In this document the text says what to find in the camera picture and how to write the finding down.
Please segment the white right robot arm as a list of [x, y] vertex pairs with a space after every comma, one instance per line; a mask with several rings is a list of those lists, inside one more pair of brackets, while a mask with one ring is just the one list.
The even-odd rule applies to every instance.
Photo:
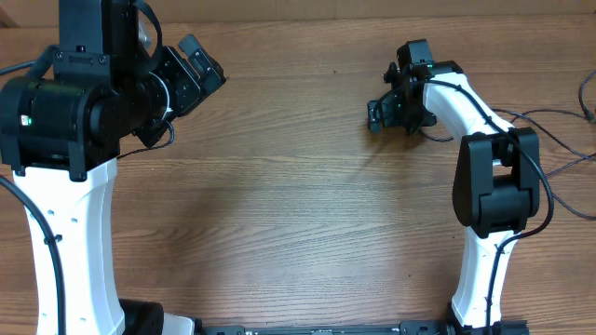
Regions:
[[500, 300], [512, 250], [539, 209], [546, 178], [537, 134], [497, 115], [456, 62], [433, 59], [425, 39], [401, 46], [384, 80], [389, 91], [367, 104], [372, 133], [401, 127], [413, 135], [442, 123], [460, 146], [452, 202], [465, 228], [464, 254], [450, 319], [430, 333], [529, 333], [526, 322], [503, 320]]

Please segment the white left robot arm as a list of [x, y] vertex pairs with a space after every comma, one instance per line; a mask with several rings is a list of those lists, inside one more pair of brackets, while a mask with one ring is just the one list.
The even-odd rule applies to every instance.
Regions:
[[143, 0], [63, 1], [59, 41], [9, 68], [1, 90], [2, 185], [30, 228], [40, 334], [198, 334], [197, 319], [118, 296], [112, 200], [120, 142], [173, 143], [173, 121], [225, 83], [192, 35], [148, 38]]

